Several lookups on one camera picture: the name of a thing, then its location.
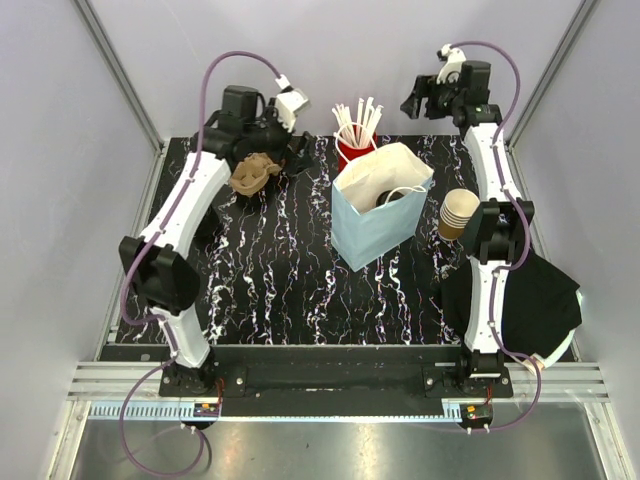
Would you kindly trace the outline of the light blue paper bag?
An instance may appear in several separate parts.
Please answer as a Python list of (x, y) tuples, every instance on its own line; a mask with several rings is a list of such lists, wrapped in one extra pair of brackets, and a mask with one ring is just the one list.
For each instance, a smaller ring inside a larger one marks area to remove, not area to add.
[[(357, 272), (415, 235), (434, 171), (402, 142), (348, 163), (332, 183), (331, 244)], [(404, 196), (377, 207), (384, 191)]]

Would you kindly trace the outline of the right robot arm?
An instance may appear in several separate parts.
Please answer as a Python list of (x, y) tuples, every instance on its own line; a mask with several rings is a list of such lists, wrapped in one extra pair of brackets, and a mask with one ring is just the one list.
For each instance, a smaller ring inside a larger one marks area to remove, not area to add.
[(523, 200), (511, 176), (500, 108), (489, 101), (491, 66), (465, 59), (458, 49), (443, 55), (436, 75), (420, 75), (401, 106), (415, 119), (449, 117), (459, 129), (477, 175), (480, 203), (460, 242), (472, 274), (470, 315), (456, 365), (434, 384), (447, 393), (507, 396), (502, 315), (509, 273), (530, 250), (532, 202)]

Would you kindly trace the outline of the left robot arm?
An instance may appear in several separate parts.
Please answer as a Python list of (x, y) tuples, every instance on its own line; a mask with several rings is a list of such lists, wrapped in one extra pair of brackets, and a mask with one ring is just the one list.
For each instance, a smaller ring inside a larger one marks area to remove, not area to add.
[(220, 384), (196, 313), (200, 276), (188, 262), (191, 244), (234, 173), (240, 173), (244, 186), (261, 189), (273, 173), (294, 176), (311, 166), (312, 136), (304, 133), (297, 143), (291, 141), (296, 120), (309, 105), (301, 90), (287, 85), (271, 99), (251, 87), (226, 87), (221, 108), (194, 135), (184, 168), (157, 215), (138, 236), (126, 236), (119, 245), (126, 272), (120, 301), (134, 292), (147, 302), (148, 321), (161, 327), (169, 344), (165, 378), (178, 394), (203, 396)]

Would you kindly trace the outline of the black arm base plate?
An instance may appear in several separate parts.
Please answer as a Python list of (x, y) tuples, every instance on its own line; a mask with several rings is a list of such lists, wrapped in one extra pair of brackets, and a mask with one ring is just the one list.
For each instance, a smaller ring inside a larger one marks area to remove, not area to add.
[(138, 398), (206, 399), (222, 396), (225, 418), (354, 420), (417, 420), (442, 418), (446, 404), (509, 399), (490, 393), (464, 397), (447, 393), (433, 382), (452, 368), (461, 349), (456, 346), (217, 346), (215, 373), (220, 384), (205, 395), (171, 390), (165, 368), (165, 348), (149, 349), (150, 361), (137, 347), (109, 347), (91, 375), (87, 391), (122, 395), (145, 373), (151, 375)]

